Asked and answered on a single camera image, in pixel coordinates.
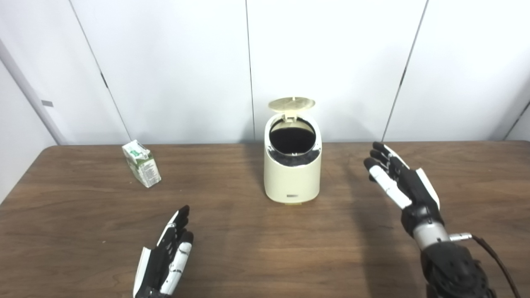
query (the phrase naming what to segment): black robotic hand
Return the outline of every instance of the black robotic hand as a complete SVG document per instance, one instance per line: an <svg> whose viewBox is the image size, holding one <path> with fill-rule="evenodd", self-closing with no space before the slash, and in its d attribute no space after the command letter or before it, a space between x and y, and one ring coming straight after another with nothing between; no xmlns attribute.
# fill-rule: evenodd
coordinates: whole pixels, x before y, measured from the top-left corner
<svg viewBox="0 0 530 298"><path fill-rule="evenodd" d="M164 228L156 248L143 248L134 282L134 298L170 298L188 261L193 234L186 230L190 207L180 208Z"/></svg>
<svg viewBox="0 0 530 298"><path fill-rule="evenodd" d="M409 235L424 223L444 225L440 200L423 169L411 170L399 155L379 142L373 143L370 156L364 160L370 180L403 210L401 223Z"/></svg>
<svg viewBox="0 0 530 298"><path fill-rule="evenodd" d="M421 249L428 298L492 298L488 279L466 247L454 241L469 233L448 235L440 214L440 200L422 169L411 170L388 146L374 142L364 165L402 209L401 223Z"/></svg>

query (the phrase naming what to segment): cable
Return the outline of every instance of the cable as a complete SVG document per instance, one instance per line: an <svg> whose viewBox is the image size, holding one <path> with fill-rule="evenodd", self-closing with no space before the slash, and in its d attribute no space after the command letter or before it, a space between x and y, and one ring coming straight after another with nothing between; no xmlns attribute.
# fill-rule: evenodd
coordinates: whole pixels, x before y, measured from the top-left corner
<svg viewBox="0 0 530 298"><path fill-rule="evenodd" d="M510 284L511 290L514 293L515 298L521 298L521 296L519 295L519 291L517 290L517 287L515 286L514 280L511 279L511 276L510 276L510 273L508 272L508 269L506 268L506 266L504 266L504 264L500 260L500 258L497 255L497 253L493 250L493 248L491 248L491 246L489 246L484 239L479 238L479 237L477 237L475 235L471 235L471 237L480 246L482 246L482 248L485 251L487 251L490 254L490 256L497 262L497 264L499 264L499 267L502 270L502 273L504 273L504 276L506 277L506 280L508 281L508 284Z"/></svg>

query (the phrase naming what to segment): robot finger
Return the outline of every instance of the robot finger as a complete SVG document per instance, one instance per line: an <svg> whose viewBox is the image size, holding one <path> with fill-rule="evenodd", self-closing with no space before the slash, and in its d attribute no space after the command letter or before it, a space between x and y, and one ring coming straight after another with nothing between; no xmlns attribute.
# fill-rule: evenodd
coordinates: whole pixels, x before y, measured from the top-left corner
<svg viewBox="0 0 530 298"><path fill-rule="evenodd" d="M396 181L392 180L388 174L379 166L373 158L364 160L364 165L377 184L401 209L412 204L412 201L398 188Z"/></svg>
<svg viewBox="0 0 530 298"><path fill-rule="evenodd" d="M175 258L169 266L169 273L160 288L160 293L172 295L182 276L188 262L188 257L193 246L193 233L186 232L182 235L181 243L175 253Z"/></svg>
<svg viewBox="0 0 530 298"><path fill-rule="evenodd" d="M390 149L390 147L386 146L385 144L383 143L380 143L380 142L374 142L372 144L372 147L375 149L375 150L378 150L380 151L381 153L383 153L384 155L388 156L388 159L390 159L391 157L396 157L398 158L401 163L408 169L409 166L407 165L407 163L405 163L405 161L397 154L395 153L392 149Z"/></svg>
<svg viewBox="0 0 530 298"><path fill-rule="evenodd" d="M381 153L381 151L377 150L370 150L370 157L375 158L381 162L382 165L386 166L388 168L388 157Z"/></svg>

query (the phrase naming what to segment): cream trash can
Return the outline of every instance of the cream trash can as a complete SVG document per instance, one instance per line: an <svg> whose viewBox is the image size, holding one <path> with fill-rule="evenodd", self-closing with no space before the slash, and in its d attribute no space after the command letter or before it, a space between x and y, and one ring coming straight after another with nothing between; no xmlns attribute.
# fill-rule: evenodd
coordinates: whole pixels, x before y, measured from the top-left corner
<svg viewBox="0 0 530 298"><path fill-rule="evenodd" d="M308 98L281 98L265 125L264 183L267 196L285 204L314 199L320 191L322 136L315 120L299 112L315 105Z"/></svg>

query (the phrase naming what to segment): white finger segment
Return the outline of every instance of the white finger segment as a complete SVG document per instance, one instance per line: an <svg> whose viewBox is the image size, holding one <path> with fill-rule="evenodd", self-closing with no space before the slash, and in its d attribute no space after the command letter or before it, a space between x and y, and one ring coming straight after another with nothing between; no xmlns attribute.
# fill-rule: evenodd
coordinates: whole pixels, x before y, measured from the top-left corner
<svg viewBox="0 0 530 298"><path fill-rule="evenodd" d="M191 252L192 244L189 242L183 242L179 245L176 251L175 258L169 266L169 274L160 288L160 293L172 295L175 291L176 285L179 283L184 267Z"/></svg>
<svg viewBox="0 0 530 298"><path fill-rule="evenodd" d="M396 181L392 180L380 166L375 165L371 167L368 172L374 177L379 186L383 188L386 195L389 196L401 209L412 204L412 201L399 190Z"/></svg>

